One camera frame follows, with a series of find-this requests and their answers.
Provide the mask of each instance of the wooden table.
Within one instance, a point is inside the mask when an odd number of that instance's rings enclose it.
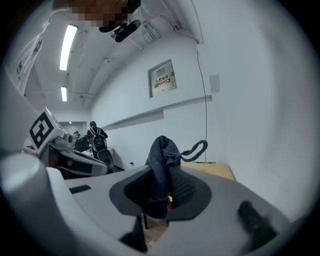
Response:
[[[225,163],[196,163],[181,162],[181,166],[190,167],[208,174],[217,175],[232,181],[235,181],[231,170]]]

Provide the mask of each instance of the white wall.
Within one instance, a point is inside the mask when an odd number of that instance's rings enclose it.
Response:
[[[91,118],[89,109],[78,110],[50,110],[56,120],[60,122],[88,122]]]
[[[190,30],[194,38],[198,40],[200,44],[203,44],[202,27],[199,23],[199,15],[196,12],[194,3],[192,0],[175,0],[170,1],[172,8],[175,12],[179,13],[179,19],[185,20],[186,29]]]
[[[149,98],[148,70],[171,59],[177,89]],[[176,33],[148,45],[112,77],[91,108],[103,127],[170,104],[204,96],[196,42]]]
[[[65,131],[71,135],[73,135],[75,131],[78,131],[81,134],[81,136],[87,134],[87,130],[84,130],[82,122],[76,122],[72,124],[67,122],[61,122],[60,124],[65,129]]]
[[[172,60],[177,89],[149,98],[148,70],[168,59]],[[208,84],[206,94],[211,95]],[[128,60],[100,92],[92,106],[91,116],[99,127],[105,128],[109,136],[108,147],[113,147],[117,154],[115,164],[129,169],[132,167],[130,162],[134,162],[134,166],[145,164],[150,147],[158,136],[165,135],[172,139],[181,152],[203,140],[206,132],[203,98],[196,42],[172,33]],[[210,100],[206,160],[214,162],[216,138]],[[169,107],[185,101],[189,102]],[[124,121],[121,127],[111,129],[110,125],[132,117],[130,122]]]
[[[206,84],[220,79],[212,94],[219,161],[295,220],[319,185],[319,66],[290,16],[262,2],[194,0],[198,49]]]
[[[29,137],[27,137],[27,138],[24,140],[23,146],[24,146],[24,147],[33,146],[32,142],[31,142],[31,139],[30,139]]]
[[[88,132],[88,130],[89,130],[89,123],[90,122],[83,122],[82,123],[82,130],[83,130],[83,135],[86,135],[87,134],[87,132]]]

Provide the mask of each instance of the dark blue cloth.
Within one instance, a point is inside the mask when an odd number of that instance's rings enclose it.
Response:
[[[176,157],[178,154],[179,150],[176,144],[165,136],[160,136],[153,142],[145,162],[146,165],[152,167],[154,173],[150,192],[151,201],[161,201],[168,198],[168,166],[181,164],[181,157]]]
[[[186,159],[183,156],[191,155],[197,147],[203,144],[203,148],[195,156]],[[164,219],[167,215],[167,205],[169,202],[170,187],[168,184],[169,166],[181,164],[181,159],[185,162],[196,160],[208,147],[205,140],[200,140],[191,150],[179,153],[176,144],[165,136],[160,136],[153,142],[148,159],[145,164],[153,169],[154,179],[150,189],[148,202],[142,207],[144,214],[153,218]]]

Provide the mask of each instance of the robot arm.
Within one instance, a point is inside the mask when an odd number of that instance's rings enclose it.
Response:
[[[105,163],[73,149],[73,137],[46,108],[35,120],[29,137],[46,167],[59,169],[65,178],[105,175]]]

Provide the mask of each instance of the black cable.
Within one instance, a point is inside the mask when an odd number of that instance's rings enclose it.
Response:
[[[203,84],[203,92],[204,92],[204,102],[205,102],[205,140],[207,140],[208,137],[208,109],[207,109],[207,95],[206,95],[206,89],[205,89],[205,81],[204,81],[204,76],[202,75],[202,71],[200,68],[200,63],[199,63],[199,52],[196,51],[197,53],[197,61],[198,61],[198,65],[199,65],[199,70],[200,70],[200,74],[202,77],[202,84]],[[204,162],[207,162],[207,153],[206,151],[204,151]]]
[[[179,35],[185,36],[185,37],[187,37],[187,38],[191,38],[191,39],[195,40],[196,43],[198,44],[198,40],[197,40],[197,39],[195,39],[195,38],[193,38],[193,37],[191,37],[191,36],[185,35],[185,34],[178,33],[177,31],[174,31],[174,32],[176,32],[176,33],[179,34]]]
[[[198,44],[198,41],[197,39],[191,37],[191,36],[187,36],[185,34],[181,34],[181,33],[178,33],[177,31],[174,31],[176,32],[177,34],[179,35],[182,35],[182,36],[185,36],[187,38],[191,38],[193,40],[196,41],[196,43]],[[203,92],[204,92],[204,102],[205,102],[205,140],[207,140],[208,138],[208,108],[207,108],[207,95],[206,95],[206,89],[205,89],[205,81],[204,81],[204,76],[202,75],[202,71],[201,71],[201,67],[200,67],[200,63],[199,63],[199,51],[197,50],[196,51],[196,54],[197,54],[197,61],[198,61],[198,66],[199,66],[199,70],[200,70],[200,74],[201,74],[201,77],[202,77],[202,84],[203,84]],[[207,150],[204,151],[204,162],[206,163],[207,162]]]

